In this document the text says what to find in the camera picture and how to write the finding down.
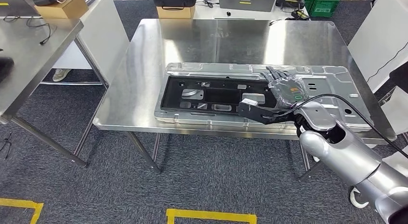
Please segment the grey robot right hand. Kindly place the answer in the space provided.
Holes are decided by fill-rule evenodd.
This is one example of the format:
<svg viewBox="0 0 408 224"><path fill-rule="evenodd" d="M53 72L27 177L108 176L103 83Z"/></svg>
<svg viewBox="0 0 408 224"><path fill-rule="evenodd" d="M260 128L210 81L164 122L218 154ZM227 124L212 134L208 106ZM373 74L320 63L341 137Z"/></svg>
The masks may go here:
<svg viewBox="0 0 408 224"><path fill-rule="evenodd" d="M268 88L276 99L276 108L290 109L298 102L309 98L304 83L295 75L266 66L261 72L268 81Z"/></svg>

